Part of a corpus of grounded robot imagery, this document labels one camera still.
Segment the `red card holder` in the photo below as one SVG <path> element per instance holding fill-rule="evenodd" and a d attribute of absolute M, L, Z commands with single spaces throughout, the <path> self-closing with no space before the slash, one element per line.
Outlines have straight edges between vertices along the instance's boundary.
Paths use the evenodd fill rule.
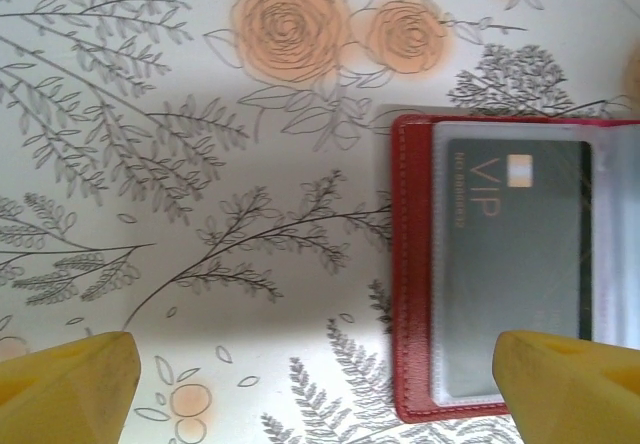
<path fill-rule="evenodd" d="M 502 404 L 439 406 L 432 399 L 434 125 L 439 121 L 571 123 L 628 121 L 404 115 L 392 126 L 393 360 L 395 405 L 407 423 L 507 414 Z"/>

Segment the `yellow object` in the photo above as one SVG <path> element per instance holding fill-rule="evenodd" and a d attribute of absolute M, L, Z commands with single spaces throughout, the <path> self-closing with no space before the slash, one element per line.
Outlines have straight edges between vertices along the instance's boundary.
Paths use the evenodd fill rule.
<path fill-rule="evenodd" d="M 139 378 L 126 332 L 0 363 L 0 443 L 115 444 Z"/>
<path fill-rule="evenodd" d="M 640 442 L 640 351 L 505 332 L 493 375 L 526 444 Z"/>

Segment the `white patterned surface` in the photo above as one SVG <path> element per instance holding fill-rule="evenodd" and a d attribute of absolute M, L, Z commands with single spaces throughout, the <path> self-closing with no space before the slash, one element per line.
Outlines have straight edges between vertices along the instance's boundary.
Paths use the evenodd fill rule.
<path fill-rule="evenodd" d="M 378 106 L 624 113 L 639 19 L 640 0 L 0 0 L 0 357 L 133 332 L 123 443 L 519 442 L 509 418 L 390 405 Z"/>

